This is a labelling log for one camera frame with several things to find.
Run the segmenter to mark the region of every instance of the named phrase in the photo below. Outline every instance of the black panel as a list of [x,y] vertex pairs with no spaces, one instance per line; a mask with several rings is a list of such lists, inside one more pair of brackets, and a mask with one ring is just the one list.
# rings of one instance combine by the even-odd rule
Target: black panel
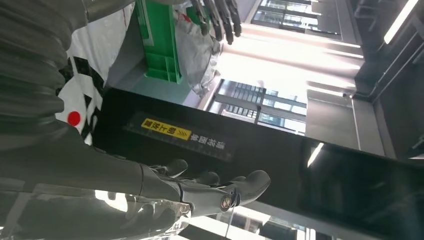
[[[136,112],[236,140],[231,161],[124,130]],[[173,103],[111,89],[94,145],[148,165],[185,159],[187,174],[216,171],[223,181],[265,170],[272,184],[260,201],[384,239],[424,239],[424,170],[319,141]]]

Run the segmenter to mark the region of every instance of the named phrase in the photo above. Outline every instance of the red dot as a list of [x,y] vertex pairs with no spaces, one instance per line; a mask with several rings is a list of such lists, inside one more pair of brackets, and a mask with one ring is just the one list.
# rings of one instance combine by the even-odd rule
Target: red dot
[[81,115],[77,111],[72,111],[67,116],[67,123],[69,123],[72,127],[75,127],[76,125],[80,124],[81,122]]

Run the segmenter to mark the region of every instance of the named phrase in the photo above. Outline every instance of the label sticker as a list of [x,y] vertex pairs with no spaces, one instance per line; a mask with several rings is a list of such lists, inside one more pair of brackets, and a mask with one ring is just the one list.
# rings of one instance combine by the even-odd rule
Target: label sticker
[[177,126],[173,126],[173,125],[169,125],[160,121],[156,121],[150,118],[146,118],[143,122],[143,124],[141,124],[142,128],[145,129],[149,129],[161,134],[166,134],[169,136],[173,136],[179,139],[183,139],[188,141],[190,135],[192,134],[192,131],[181,128],[181,127],[177,127]]

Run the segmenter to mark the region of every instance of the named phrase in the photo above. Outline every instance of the screw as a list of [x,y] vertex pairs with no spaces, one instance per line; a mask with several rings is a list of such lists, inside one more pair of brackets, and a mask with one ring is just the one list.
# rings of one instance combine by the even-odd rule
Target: screw
[[221,200],[221,210],[226,212],[228,209],[230,209],[231,206],[231,198],[230,196],[226,195],[222,197]]

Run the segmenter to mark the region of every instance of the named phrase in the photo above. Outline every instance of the robotic hand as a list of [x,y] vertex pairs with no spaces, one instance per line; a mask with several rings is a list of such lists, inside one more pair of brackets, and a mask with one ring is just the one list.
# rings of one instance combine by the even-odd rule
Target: robotic hand
[[152,171],[144,166],[143,172],[148,173],[144,177],[152,181],[152,184],[159,186],[163,182],[172,186],[180,201],[190,205],[192,217],[219,214],[232,207],[251,203],[259,198],[271,183],[268,174],[261,170],[254,171],[247,177],[236,177],[224,184],[219,184],[220,178],[214,172],[206,172],[192,179],[179,177],[187,170],[187,166],[184,160],[179,159],[168,166],[153,166],[150,168]]
[[[202,6],[201,0],[191,0],[193,6],[196,8],[197,16],[200,19],[200,28],[202,34],[205,36],[208,34],[207,19],[208,16]],[[226,40],[229,45],[233,44],[234,33],[236,37],[240,37],[242,33],[242,25],[240,21],[239,11],[235,0],[204,0],[204,6],[209,13],[210,21],[213,29],[215,30],[215,36],[218,41],[223,39],[222,27],[225,30]]]

